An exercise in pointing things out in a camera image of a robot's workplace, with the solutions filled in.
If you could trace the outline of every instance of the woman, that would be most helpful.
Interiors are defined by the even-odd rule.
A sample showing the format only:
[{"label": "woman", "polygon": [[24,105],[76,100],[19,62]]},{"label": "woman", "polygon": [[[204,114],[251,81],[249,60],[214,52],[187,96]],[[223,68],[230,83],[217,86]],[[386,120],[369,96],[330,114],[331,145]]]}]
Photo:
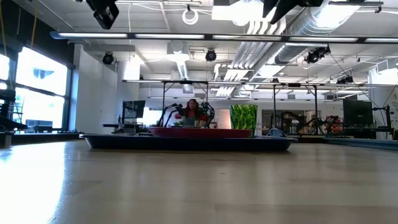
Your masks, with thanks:
[{"label": "woman", "polygon": [[[182,119],[184,120],[185,126],[197,126],[198,124],[195,121],[204,121],[205,116],[200,113],[199,104],[195,99],[191,99],[187,103],[187,107],[183,111],[184,116]],[[179,119],[181,116],[179,114],[175,115],[175,118]]]}]

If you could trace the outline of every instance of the dark hair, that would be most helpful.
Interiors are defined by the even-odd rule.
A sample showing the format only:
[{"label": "dark hair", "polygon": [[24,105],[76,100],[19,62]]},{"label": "dark hair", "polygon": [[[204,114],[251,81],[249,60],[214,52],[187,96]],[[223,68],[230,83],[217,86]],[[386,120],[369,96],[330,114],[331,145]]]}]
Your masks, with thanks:
[{"label": "dark hair", "polygon": [[195,99],[191,99],[191,100],[189,100],[189,101],[187,102],[187,107],[184,109],[184,115],[185,115],[186,117],[189,116],[189,111],[191,110],[191,109],[189,108],[189,103],[190,103],[191,101],[195,102],[195,104],[196,104],[196,107],[195,107],[195,117],[196,117],[196,118],[199,118],[199,117],[200,117],[199,103],[198,103]]}]

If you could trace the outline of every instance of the green plant image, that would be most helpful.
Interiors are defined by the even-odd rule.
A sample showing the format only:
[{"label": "green plant image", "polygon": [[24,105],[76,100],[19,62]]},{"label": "green plant image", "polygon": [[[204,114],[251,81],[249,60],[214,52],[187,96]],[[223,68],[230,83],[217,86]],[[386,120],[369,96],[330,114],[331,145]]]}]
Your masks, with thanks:
[{"label": "green plant image", "polygon": [[231,105],[229,114],[232,129],[250,129],[253,137],[256,130],[257,108],[257,105]]}]

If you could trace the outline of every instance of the table surface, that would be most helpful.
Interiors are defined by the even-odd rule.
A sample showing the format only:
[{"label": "table surface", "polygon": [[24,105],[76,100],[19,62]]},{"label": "table surface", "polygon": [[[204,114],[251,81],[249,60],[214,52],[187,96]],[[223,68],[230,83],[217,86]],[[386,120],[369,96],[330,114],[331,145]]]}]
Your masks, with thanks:
[{"label": "table surface", "polygon": [[0,150],[0,223],[395,224],[397,164],[396,152],[327,144],[285,153],[27,144]]}]

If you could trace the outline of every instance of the red tray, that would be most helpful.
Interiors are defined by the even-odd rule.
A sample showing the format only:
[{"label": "red tray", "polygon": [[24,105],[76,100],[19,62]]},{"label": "red tray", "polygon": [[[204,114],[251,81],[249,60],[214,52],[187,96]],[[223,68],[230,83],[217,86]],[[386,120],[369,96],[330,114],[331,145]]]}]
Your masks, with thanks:
[{"label": "red tray", "polygon": [[155,137],[168,138],[250,138],[251,130],[210,128],[152,128]]}]

